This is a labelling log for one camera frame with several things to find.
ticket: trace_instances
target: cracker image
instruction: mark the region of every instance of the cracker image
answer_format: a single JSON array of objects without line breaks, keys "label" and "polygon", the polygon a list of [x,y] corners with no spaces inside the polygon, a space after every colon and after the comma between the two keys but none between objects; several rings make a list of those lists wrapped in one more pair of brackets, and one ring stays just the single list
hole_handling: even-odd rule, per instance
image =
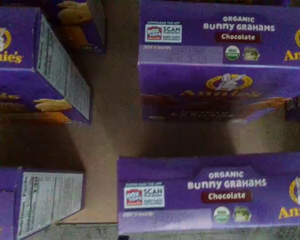
[{"label": "cracker image", "polygon": [[63,25],[78,25],[93,20],[86,2],[64,1],[58,7],[62,9],[58,17]]},{"label": "cracker image", "polygon": [[0,113],[26,113],[28,111],[24,104],[0,101]]},{"label": "cracker image", "polygon": [[58,29],[62,40],[70,45],[73,49],[82,49],[88,45],[88,40],[80,26],[62,26]]},{"label": "cracker image", "polygon": [[71,104],[65,99],[55,100],[42,98],[34,100],[33,102],[36,103],[35,108],[43,112],[60,112],[72,109]]}]

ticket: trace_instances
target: nutrition facts label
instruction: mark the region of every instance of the nutrition facts label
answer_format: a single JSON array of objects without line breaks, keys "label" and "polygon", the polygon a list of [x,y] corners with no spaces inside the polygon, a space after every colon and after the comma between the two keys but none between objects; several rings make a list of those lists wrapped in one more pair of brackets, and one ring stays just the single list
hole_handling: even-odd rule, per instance
[{"label": "nutrition facts label", "polygon": [[17,239],[79,211],[82,188],[81,173],[23,173]]},{"label": "nutrition facts label", "polygon": [[90,111],[90,87],[42,17],[37,71],[86,119]]}]

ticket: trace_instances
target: purple packaging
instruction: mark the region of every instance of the purple packaging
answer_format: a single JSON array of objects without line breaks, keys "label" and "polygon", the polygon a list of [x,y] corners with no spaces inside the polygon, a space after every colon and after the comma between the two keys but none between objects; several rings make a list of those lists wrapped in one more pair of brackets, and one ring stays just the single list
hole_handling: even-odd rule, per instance
[{"label": "purple packaging", "polygon": [[291,4],[291,0],[155,0],[155,1],[244,4],[244,5],[273,5],[273,6],[289,6]]},{"label": "purple packaging", "polygon": [[0,0],[0,6],[41,7],[66,48],[106,51],[106,18],[101,0]]},{"label": "purple packaging", "polygon": [[121,235],[300,225],[300,152],[120,157]]},{"label": "purple packaging", "polygon": [[39,8],[0,7],[0,121],[88,123],[90,98]]},{"label": "purple packaging", "polygon": [[285,118],[300,121],[300,95],[292,98],[285,104]]},{"label": "purple packaging", "polygon": [[0,167],[0,240],[20,240],[83,208],[82,173]]},{"label": "purple packaging", "polygon": [[145,120],[253,120],[300,94],[300,8],[141,0],[138,70]]}]

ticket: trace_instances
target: box top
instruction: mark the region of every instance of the box top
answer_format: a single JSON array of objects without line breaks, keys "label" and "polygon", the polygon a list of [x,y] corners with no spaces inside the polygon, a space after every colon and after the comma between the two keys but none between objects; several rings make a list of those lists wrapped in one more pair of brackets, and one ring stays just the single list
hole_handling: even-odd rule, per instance
[{"label": "box top", "polygon": [[300,152],[117,162],[120,234],[300,225]]},{"label": "box top", "polygon": [[0,7],[0,68],[32,69],[39,8]]},{"label": "box top", "polygon": [[300,8],[141,0],[139,44],[139,64],[300,67]]}]

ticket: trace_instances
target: bunny grahams box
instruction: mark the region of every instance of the bunny grahams box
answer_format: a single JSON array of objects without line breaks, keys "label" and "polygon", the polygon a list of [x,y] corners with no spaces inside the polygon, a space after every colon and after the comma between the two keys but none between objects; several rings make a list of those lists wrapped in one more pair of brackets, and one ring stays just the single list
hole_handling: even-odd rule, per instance
[{"label": "bunny grahams box", "polygon": [[140,1],[143,118],[247,121],[300,94],[300,8]]},{"label": "bunny grahams box", "polygon": [[20,240],[83,208],[82,172],[0,167],[0,240]]},{"label": "bunny grahams box", "polygon": [[40,9],[0,7],[0,121],[88,123],[90,98]]},{"label": "bunny grahams box", "polygon": [[117,176],[121,235],[300,226],[300,152],[120,157]]}]

